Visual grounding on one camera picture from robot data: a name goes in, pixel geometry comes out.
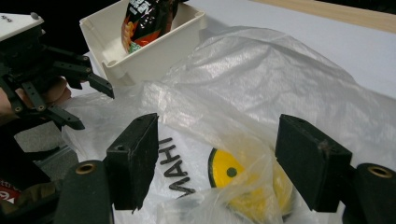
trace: white plastic container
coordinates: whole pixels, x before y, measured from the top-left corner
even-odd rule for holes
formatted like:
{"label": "white plastic container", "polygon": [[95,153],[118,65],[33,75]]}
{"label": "white plastic container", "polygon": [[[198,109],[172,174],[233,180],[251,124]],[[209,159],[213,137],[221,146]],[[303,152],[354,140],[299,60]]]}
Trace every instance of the white plastic container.
{"label": "white plastic container", "polygon": [[192,53],[206,28],[205,13],[180,3],[171,31],[131,54],[121,44],[121,25],[128,0],[97,11],[80,21],[80,28],[100,75],[113,86],[158,80],[170,67]]}

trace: snack bag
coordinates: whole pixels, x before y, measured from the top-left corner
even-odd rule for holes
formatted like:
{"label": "snack bag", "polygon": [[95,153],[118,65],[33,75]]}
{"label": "snack bag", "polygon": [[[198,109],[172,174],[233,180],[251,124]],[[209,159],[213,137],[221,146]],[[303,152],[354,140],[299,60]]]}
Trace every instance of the snack bag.
{"label": "snack bag", "polygon": [[135,52],[168,33],[177,5],[178,0],[130,0],[121,28],[125,50]]}
{"label": "snack bag", "polygon": [[21,191],[6,180],[0,178],[0,201],[7,200],[7,201],[14,201],[20,197]]}

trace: translucent plastic bag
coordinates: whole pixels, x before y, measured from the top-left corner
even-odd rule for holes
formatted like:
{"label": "translucent plastic bag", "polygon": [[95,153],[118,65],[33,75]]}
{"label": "translucent plastic bag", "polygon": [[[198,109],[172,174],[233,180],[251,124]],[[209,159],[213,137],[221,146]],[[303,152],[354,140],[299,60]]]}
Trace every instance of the translucent plastic bag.
{"label": "translucent plastic bag", "polygon": [[[160,140],[174,136],[185,158],[180,168],[188,170],[191,185],[180,186],[195,189],[184,197],[163,191],[169,168],[160,164],[160,153],[162,170],[156,170],[143,208],[133,215],[116,211],[117,223],[341,223],[342,205],[337,214],[309,211],[277,164],[281,114],[307,120],[352,151],[353,166],[396,169],[396,101],[364,89],[277,31],[232,27],[208,38],[161,81],[116,88],[115,94],[115,100],[93,93],[65,105],[86,127],[63,129],[79,160],[102,160],[134,118],[155,112]],[[223,188],[207,182],[212,147],[231,153],[244,168]]]}

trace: black mechanical part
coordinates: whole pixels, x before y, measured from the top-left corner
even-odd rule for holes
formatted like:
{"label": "black mechanical part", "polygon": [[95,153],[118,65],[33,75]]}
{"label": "black mechanical part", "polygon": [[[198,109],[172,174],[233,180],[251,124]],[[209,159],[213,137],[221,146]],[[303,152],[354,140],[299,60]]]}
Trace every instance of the black mechanical part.
{"label": "black mechanical part", "polygon": [[[81,90],[81,81],[114,98],[111,84],[92,71],[89,57],[40,44],[41,26],[33,27],[0,42],[0,87],[14,112],[22,119],[48,118],[75,130],[84,129],[81,120],[57,105],[48,108],[41,93],[59,78]],[[28,108],[16,89],[23,89],[34,108]]]}
{"label": "black mechanical part", "polygon": [[158,150],[157,114],[135,119],[107,149],[104,162],[112,168],[108,176],[115,209],[142,207],[154,177]]}
{"label": "black mechanical part", "polygon": [[276,158],[311,210],[333,213],[341,201],[346,224],[396,223],[394,171],[353,168],[352,153],[306,120],[280,116]]}
{"label": "black mechanical part", "polygon": [[113,220],[106,167],[102,161],[84,161],[66,174],[54,224],[96,223]]}
{"label": "black mechanical part", "polygon": [[61,190],[16,212],[5,224],[111,224],[116,210],[143,205],[158,160],[158,116],[134,119],[108,148],[103,161],[83,161],[66,174]]}

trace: red label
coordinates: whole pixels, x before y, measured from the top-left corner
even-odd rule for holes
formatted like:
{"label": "red label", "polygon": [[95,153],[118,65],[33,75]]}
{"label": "red label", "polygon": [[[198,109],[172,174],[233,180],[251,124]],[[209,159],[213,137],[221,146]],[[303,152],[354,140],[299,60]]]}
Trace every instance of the red label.
{"label": "red label", "polygon": [[7,181],[0,179],[0,200],[16,199],[20,196],[21,191],[12,186]]}

